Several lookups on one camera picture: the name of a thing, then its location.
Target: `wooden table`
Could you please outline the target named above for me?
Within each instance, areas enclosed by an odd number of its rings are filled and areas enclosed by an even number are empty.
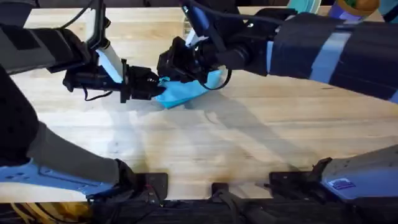
[[[36,9],[26,27],[57,27],[78,11]],[[159,54],[183,34],[177,8],[108,9],[107,16],[108,39],[131,65],[155,68]],[[70,28],[84,37],[85,18]],[[169,199],[207,198],[212,182],[231,182],[246,197],[269,197],[253,183],[271,171],[309,170],[324,157],[398,143],[397,105],[312,81],[234,72],[225,89],[164,110],[154,101],[122,105],[118,93],[85,102],[82,91],[63,87],[63,74],[36,70],[13,79],[40,120],[65,139],[122,159],[135,172],[168,172]],[[0,184],[0,202],[84,199],[69,190]]]

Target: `black cable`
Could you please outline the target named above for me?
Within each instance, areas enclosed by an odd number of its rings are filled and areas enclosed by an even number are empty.
[[[46,209],[44,209],[44,207],[35,202],[35,205],[38,206],[38,208],[43,211],[46,215],[48,215],[50,218],[52,218],[55,222],[60,222],[60,223],[70,223],[70,224],[83,224],[84,222],[70,222],[70,221],[65,221],[65,220],[61,220],[55,216],[53,216],[51,213],[49,213],[48,211],[46,211]]]
[[[36,8],[41,8],[39,0],[35,0],[35,3],[36,3]]]
[[[105,93],[105,94],[102,94],[102,95],[99,95],[99,96],[94,96],[94,97],[92,97],[92,98],[90,98],[90,99],[87,99],[87,98],[88,98],[87,88],[84,87],[84,86],[82,86],[82,89],[83,89],[83,91],[85,92],[85,101],[97,100],[97,99],[99,99],[99,98],[107,97],[107,96],[109,96],[110,94],[113,93],[113,91],[109,91],[109,92],[107,92],[107,93]]]
[[[227,74],[227,76],[226,76],[225,82],[224,82],[222,85],[220,85],[219,87],[217,87],[217,88],[208,88],[208,87],[206,86],[206,84],[204,84],[204,83],[202,83],[202,82],[199,82],[199,83],[200,83],[200,85],[201,85],[203,88],[205,88],[205,89],[207,89],[207,90],[220,90],[220,89],[224,88],[224,87],[229,83],[229,81],[231,80],[231,77],[232,77],[232,70],[231,70],[231,69],[228,69],[228,74]]]
[[[60,28],[61,29],[65,29],[68,26],[70,26],[70,24],[74,23],[77,19],[80,18],[81,15],[83,15],[83,13],[85,13],[85,11],[91,6],[91,4],[93,2],[94,2],[94,0],[90,0],[90,2],[77,15],[75,15],[75,17],[73,19],[71,19],[69,22],[67,22],[66,24],[64,24]]]
[[[214,9],[210,9],[209,7],[206,7],[200,3],[197,3],[195,0],[188,0],[192,5],[194,5],[195,7],[211,13],[215,16],[220,16],[220,17],[224,17],[224,18],[230,18],[230,19],[247,19],[247,20],[255,20],[255,21],[262,21],[262,22],[271,22],[273,24],[278,24],[278,25],[282,25],[285,21],[280,20],[280,19],[274,19],[271,17],[262,17],[262,16],[253,16],[253,15],[244,15],[244,14],[231,14],[231,13],[225,13],[225,12],[219,12],[216,11]]]
[[[140,218],[134,220],[131,224],[137,224],[137,223],[141,222],[143,219],[148,217],[150,214],[154,213],[157,209],[158,209],[158,207],[153,208],[151,211],[147,212],[145,215],[143,215]]]

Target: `blue towel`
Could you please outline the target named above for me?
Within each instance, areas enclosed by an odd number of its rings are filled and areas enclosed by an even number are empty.
[[[206,86],[209,88],[216,88],[219,85],[221,74],[222,71],[220,70],[210,72],[207,77]],[[207,89],[200,85],[198,80],[180,83],[163,79],[159,85],[166,87],[166,90],[163,94],[156,96],[155,100],[167,109],[181,105],[208,92]]]

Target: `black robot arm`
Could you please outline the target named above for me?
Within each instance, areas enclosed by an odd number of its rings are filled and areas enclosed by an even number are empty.
[[[343,21],[293,9],[262,9],[246,16],[227,1],[181,4],[197,36],[208,39],[186,47],[177,37],[160,56],[160,76],[203,84],[209,71],[226,65],[262,76],[315,80],[398,103],[397,24]]]

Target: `blue label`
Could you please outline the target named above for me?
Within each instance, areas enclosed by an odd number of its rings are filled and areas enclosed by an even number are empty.
[[[340,178],[336,180],[329,181],[329,185],[336,190],[343,190],[350,187],[355,187],[355,184],[349,181],[347,178]]]

